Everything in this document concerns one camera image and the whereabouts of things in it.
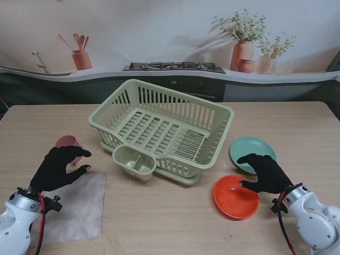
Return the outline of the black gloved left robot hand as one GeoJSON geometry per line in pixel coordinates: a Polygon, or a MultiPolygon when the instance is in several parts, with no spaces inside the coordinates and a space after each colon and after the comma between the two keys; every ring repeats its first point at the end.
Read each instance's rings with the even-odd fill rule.
{"type": "Polygon", "coordinates": [[[29,188],[32,193],[54,191],[63,186],[72,184],[85,174],[90,165],[82,165],[78,169],[67,173],[66,167],[77,157],[90,157],[91,152],[79,146],[54,147],[45,156],[40,167],[33,176],[29,188]]]}

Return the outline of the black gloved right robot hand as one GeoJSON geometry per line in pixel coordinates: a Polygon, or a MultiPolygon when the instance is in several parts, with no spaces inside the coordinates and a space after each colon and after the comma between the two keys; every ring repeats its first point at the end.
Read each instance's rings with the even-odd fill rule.
{"type": "Polygon", "coordinates": [[[281,167],[269,155],[248,154],[240,157],[237,163],[249,164],[255,171],[256,182],[240,181],[239,185],[256,193],[279,194],[293,186],[281,167]]]}

